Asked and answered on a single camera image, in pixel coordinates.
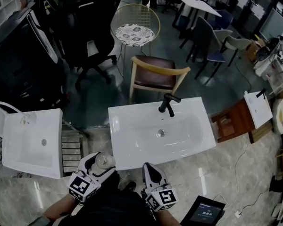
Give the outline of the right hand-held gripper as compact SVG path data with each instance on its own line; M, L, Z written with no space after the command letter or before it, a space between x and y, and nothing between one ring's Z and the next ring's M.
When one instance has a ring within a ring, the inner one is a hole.
M142 175L146 187L160 185L156 188L144 188L141 191L142 198L154 212L167 210L177 203L176 190L167 183L166 174L161 169L146 162L142 168Z

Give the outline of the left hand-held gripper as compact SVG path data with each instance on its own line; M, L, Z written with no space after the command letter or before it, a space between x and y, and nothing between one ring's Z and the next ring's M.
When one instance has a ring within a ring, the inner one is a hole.
M72 173L68 182L68 192L79 202L86 202L100 189L101 183L106 181L114 172L115 167L102 169L94 167L92 176L84 173L89 173L92 165L96 162L97 155L100 152L91 153L80 160L79 172Z

